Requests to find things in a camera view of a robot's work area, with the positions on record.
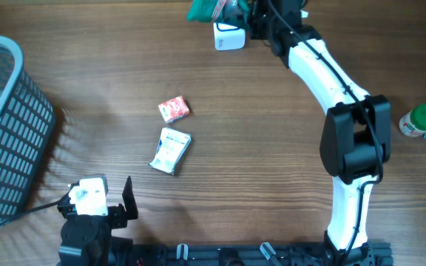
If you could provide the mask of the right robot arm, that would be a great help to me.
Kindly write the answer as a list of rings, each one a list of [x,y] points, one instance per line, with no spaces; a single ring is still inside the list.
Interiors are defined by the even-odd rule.
[[[251,37],[271,51],[308,86],[325,113],[319,153],[333,182],[331,221],[316,265],[392,265],[388,243],[368,239],[366,220],[372,188],[381,183],[391,153],[391,105],[370,95],[342,70],[321,35],[302,22],[304,1],[253,1]]]

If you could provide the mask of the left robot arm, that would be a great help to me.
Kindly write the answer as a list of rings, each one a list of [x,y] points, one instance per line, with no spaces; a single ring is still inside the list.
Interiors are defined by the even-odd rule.
[[[58,250],[60,265],[128,265],[133,241],[113,237],[112,231],[126,228],[138,218],[132,179],[126,179],[123,203],[108,206],[107,176],[86,176],[69,185],[70,190],[57,204],[66,222],[61,229]]]

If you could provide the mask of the green 3M gloves package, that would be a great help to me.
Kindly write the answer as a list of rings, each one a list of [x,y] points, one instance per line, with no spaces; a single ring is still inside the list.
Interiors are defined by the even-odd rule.
[[[193,0],[188,21],[221,23],[250,30],[252,4],[248,0]]]

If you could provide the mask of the red Kleenex tissue pack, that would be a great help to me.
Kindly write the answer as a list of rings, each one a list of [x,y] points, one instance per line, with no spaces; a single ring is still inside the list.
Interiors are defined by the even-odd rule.
[[[190,114],[190,109],[182,95],[159,104],[158,108],[165,123],[172,123]]]

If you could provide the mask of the white small packet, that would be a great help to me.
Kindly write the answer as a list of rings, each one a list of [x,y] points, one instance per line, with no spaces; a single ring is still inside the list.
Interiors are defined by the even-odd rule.
[[[176,165],[191,141],[190,134],[179,132],[169,127],[162,128],[155,157],[148,163],[148,166],[174,175]]]

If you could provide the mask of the dark mesh shopping basket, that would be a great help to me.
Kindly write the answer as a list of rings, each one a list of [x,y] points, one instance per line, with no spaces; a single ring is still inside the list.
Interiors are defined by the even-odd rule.
[[[23,210],[54,126],[20,46],[0,36],[0,221]]]

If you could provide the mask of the green lid plastic jar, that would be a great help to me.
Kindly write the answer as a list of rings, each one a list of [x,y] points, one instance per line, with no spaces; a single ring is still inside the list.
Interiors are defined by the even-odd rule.
[[[408,137],[419,137],[426,133],[426,104],[409,111],[399,121],[400,131]]]

